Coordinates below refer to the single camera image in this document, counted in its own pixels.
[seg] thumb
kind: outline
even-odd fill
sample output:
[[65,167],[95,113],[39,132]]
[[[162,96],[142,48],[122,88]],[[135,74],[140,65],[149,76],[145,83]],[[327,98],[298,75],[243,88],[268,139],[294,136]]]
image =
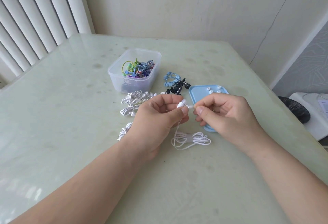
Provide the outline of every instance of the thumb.
[[196,108],[196,112],[199,117],[201,117],[207,124],[209,124],[215,130],[219,128],[224,118],[222,116],[217,115],[205,106],[198,106]]
[[188,107],[181,107],[166,113],[165,115],[168,116],[169,125],[173,126],[175,123],[182,120],[183,117],[188,115],[188,111]]

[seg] fingernail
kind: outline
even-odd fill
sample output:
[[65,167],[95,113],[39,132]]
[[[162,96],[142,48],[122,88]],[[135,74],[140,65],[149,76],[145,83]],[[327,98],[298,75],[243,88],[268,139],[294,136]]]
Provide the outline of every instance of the fingernail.
[[196,108],[196,112],[197,112],[197,114],[200,115],[200,114],[203,112],[204,108],[205,108],[204,106],[198,106],[198,107]]
[[182,112],[184,115],[188,114],[189,108],[188,107],[182,107]]

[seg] paper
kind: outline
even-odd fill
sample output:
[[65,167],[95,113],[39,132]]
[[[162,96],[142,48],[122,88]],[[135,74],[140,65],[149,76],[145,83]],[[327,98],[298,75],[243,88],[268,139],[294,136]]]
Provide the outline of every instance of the paper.
[[326,117],[328,118],[328,100],[318,100],[322,111],[325,113]]

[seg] trash can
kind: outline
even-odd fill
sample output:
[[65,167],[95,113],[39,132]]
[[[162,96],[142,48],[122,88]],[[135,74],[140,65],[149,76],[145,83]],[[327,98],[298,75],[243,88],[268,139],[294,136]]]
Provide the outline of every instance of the trash can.
[[285,104],[286,107],[288,107],[288,109],[302,124],[309,122],[311,118],[310,113],[302,104],[287,97],[279,96],[278,98]]

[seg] forearm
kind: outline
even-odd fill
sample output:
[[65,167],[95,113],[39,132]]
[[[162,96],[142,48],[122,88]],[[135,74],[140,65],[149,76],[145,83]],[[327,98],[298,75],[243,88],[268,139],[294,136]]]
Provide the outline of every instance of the forearm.
[[122,139],[12,223],[104,223],[143,163]]
[[268,135],[248,154],[293,224],[327,223],[328,186]]

